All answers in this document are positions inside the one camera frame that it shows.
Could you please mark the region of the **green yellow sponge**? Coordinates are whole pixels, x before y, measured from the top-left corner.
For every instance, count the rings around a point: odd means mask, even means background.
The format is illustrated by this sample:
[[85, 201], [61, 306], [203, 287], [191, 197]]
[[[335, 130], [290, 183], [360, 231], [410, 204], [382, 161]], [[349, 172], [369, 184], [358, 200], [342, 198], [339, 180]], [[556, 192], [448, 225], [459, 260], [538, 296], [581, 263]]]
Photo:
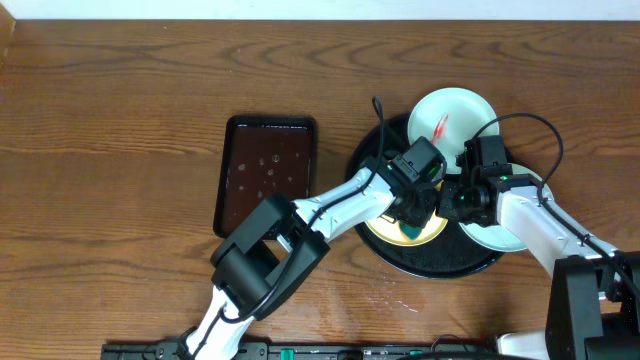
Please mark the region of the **green yellow sponge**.
[[399, 229], [402, 235], [409, 241], [417, 240], [422, 233], [422, 228], [414, 227], [403, 222], [399, 224]]

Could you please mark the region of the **yellow plate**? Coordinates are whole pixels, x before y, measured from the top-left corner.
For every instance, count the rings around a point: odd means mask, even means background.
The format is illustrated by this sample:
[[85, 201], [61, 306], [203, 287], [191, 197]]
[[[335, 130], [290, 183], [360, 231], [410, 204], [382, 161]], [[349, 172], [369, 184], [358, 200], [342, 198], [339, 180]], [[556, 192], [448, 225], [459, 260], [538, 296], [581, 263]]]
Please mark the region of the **yellow plate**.
[[417, 240], [409, 241], [399, 229], [401, 221], [393, 220], [391, 217], [382, 215], [373, 220], [365, 222], [366, 227], [382, 241], [401, 247], [415, 247], [426, 244], [434, 240], [445, 229], [448, 220], [438, 217], [435, 213], [422, 228], [422, 233]]

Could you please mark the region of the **light blue plate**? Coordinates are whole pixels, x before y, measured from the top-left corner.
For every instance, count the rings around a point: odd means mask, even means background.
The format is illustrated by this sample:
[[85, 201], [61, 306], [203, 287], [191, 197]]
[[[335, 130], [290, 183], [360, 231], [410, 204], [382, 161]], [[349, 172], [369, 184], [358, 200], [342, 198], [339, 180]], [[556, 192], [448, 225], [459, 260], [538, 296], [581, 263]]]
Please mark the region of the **light blue plate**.
[[[515, 163], [510, 163], [510, 165], [512, 169], [511, 175], [530, 174], [538, 181], [542, 180], [540, 175], [534, 173], [531, 169], [525, 166]], [[545, 192], [548, 192], [548, 195], [553, 199], [553, 193], [549, 185], [544, 186], [543, 193]], [[460, 223], [460, 228], [469, 238], [471, 238], [471, 240], [490, 250], [510, 253], [527, 249], [527, 246], [522, 241], [499, 225], [482, 227], [477, 224]]]
[[442, 88], [415, 105], [408, 120], [407, 137], [410, 144], [425, 137], [446, 158], [447, 174], [459, 175], [456, 156], [464, 151], [464, 143], [496, 117], [492, 106], [477, 93]]

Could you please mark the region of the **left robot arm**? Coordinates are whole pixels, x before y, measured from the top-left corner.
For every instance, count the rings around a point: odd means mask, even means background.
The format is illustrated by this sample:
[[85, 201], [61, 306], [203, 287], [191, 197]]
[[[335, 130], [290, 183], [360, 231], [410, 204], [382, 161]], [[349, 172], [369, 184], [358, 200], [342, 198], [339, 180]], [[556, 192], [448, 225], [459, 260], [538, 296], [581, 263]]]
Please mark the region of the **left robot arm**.
[[217, 247], [212, 299], [200, 325], [179, 346], [182, 359], [231, 359], [252, 322], [269, 316], [300, 287], [352, 227], [389, 215], [422, 227], [430, 195], [446, 173], [436, 150], [368, 158], [344, 184], [321, 195], [263, 200]]

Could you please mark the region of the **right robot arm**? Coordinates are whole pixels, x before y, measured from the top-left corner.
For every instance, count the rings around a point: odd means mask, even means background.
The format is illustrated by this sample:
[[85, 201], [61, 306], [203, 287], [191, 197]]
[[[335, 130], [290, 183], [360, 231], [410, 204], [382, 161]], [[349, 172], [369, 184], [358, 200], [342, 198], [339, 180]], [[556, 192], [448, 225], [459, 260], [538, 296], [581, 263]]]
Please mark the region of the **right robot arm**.
[[444, 182], [438, 215], [501, 227], [522, 242], [552, 278], [544, 329], [498, 337], [498, 356], [638, 358], [638, 253], [600, 240], [555, 203], [542, 181], [514, 173], [499, 136], [466, 141], [457, 163], [460, 178]]

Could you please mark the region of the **black round tray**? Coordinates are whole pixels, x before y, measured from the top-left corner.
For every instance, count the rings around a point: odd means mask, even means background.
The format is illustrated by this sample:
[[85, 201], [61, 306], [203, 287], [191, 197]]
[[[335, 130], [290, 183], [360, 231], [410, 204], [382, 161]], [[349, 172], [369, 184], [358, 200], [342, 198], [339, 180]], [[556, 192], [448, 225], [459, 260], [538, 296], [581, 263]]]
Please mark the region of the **black round tray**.
[[[396, 135], [408, 141], [406, 130], [409, 113], [385, 122]], [[358, 165], [377, 154], [379, 128], [375, 127], [359, 143], [346, 168], [345, 180], [357, 171]], [[414, 276], [430, 279], [453, 279], [468, 276], [496, 263], [503, 252], [477, 244], [457, 222], [447, 223], [433, 240], [418, 246], [396, 246], [383, 241], [365, 223], [354, 227], [361, 240], [389, 265]]]

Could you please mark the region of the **black rectangular tray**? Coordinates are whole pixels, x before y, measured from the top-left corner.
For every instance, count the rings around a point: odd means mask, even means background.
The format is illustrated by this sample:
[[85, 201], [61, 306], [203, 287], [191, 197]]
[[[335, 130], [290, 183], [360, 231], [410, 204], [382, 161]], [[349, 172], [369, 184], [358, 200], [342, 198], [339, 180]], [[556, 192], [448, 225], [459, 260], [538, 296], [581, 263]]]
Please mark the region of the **black rectangular tray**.
[[307, 198], [316, 167], [309, 116], [234, 115], [227, 121], [212, 229], [228, 237], [274, 193]]

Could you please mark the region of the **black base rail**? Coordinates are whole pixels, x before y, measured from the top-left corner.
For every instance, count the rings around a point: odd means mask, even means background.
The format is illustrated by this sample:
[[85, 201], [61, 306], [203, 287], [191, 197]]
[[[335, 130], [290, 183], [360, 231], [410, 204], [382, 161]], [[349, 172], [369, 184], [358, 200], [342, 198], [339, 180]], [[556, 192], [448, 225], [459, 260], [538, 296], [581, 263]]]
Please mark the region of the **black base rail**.
[[[355, 346], [355, 345], [309, 345], [267, 344], [264, 342], [240, 343], [236, 360], [342, 360], [342, 359], [400, 359], [405, 356], [436, 352], [482, 352], [494, 353], [484, 346], [444, 343], [435, 346]], [[156, 344], [103, 345], [101, 360], [179, 360], [188, 359], [176, 341]]]

